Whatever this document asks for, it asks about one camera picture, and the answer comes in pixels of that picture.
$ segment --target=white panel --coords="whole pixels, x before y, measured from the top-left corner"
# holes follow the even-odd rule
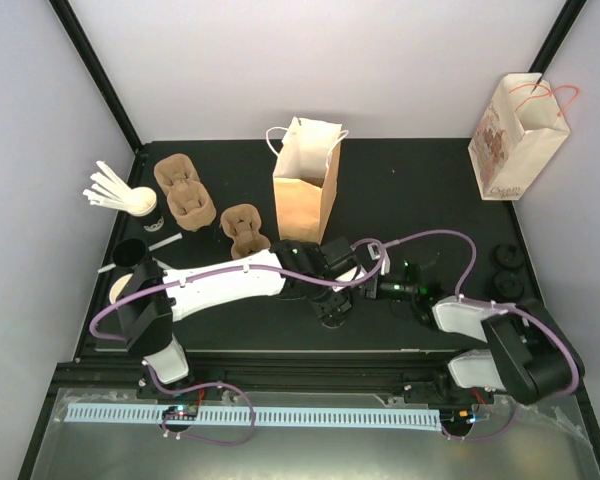
[[[84,320],[113,223],[80,194],[98,159],[132,153],[49,3],[0,0],[0,480]]]
[[[353,137],[467,137],[564,0],[73,0],[143,141],[262,138],[292,115]]]
[[[584,7],[547,79],[582,94],[566,114],[571,137],[517,210],[548,306],[585,362],[600,424],[600,2]]]

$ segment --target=cup of straws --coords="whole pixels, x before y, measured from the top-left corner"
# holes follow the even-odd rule
[[[102,172],[91,175],[91,190],[82,193],[90,205],[127,212],[135,217],[147,232],[157,232],[164,225],[158,207],[158,196],[149,187],[131,188],[104,162],[96,162]]]

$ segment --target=robotic arm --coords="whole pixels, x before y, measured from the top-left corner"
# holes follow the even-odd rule
[[[208,267],[165,270],[152,260],[138,265],[122,288],[121,296],[158,285],[179,282],[118,309],[118,317],[129,353],[143,358],[163,384],[173,383],[189,374],[182,346],[172,334],[173,322],[222,303],[254,296],[307,299],[316,315],[328,328],[336,328],[352,308],[351,289],[324,287],[278,272],[250,269],[250,265],[268,265],[326,280],[359,278],[364,270],[344,239],[324,246],[283,241],[269,250],[250,257]],[[241,266],[240,271],[213,274],[225,267]],[[564,389],[571,371],[564,355],[536,328],[519,316],[494,306],[476,306],[446,296],[437,285],[423,285],[413,266],[403,275],[388,272],[359,287],[363,297],[371,299],[410,299],[418,321],[439,331],[460,333],[485,342],[484,350],[464,352],[448,363],[450,374],[461,388],[487,387],[506,391],[518,402],[534,403]],[[185,278],[209,273],[193,283]],[[544,306],[537,301],[519,305],[540,319],[565,343],[572,353],[580,376],[582,361],[564,338]]]

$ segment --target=black cylinder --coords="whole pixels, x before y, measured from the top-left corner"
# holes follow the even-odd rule
[[[149,248],[139,238],[128,238],[114,247],[111,258],[117,267],[136,267],[149,259]]]

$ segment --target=black metal post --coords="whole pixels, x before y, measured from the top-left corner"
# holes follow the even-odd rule
[[[567,0],[556,18],[553,27],[549,31],[549,35],[545,39],[542,47],[540,47],[540,51],[536,56],[536,59],[531,64],[529,68],[529,72],[538,72],[544,73],[547,70],[547,67],[553,60],[553,57],[558,52],[560,45],[562,45],[562,41],[569,33],[571,29],[571,25],[578,18],[578,14],[584,7],[584,4],[587,3],[587,0]]]
[[[96,82],[98,90],[100,90],[104,101],[107,102],[109,110],[111,110],[111,113],[118,122],[131,149],[137,154],[142,149],[142,141],[140,141],[140,137],[138,137],[136,130],[133,128],[127,112],[125,112],[113,85],[109,81],[109,77],[107,77],[104,68],[102,68],[100,60],[98,60],[96,52],[93,50],[91,43],[89,43],[89,39],[82,29],[71,5],[69,5],[68,0],[49,0],[49,3],[62,22],[80,58],[82,58],[87,70],[89,70],[93,81]]]

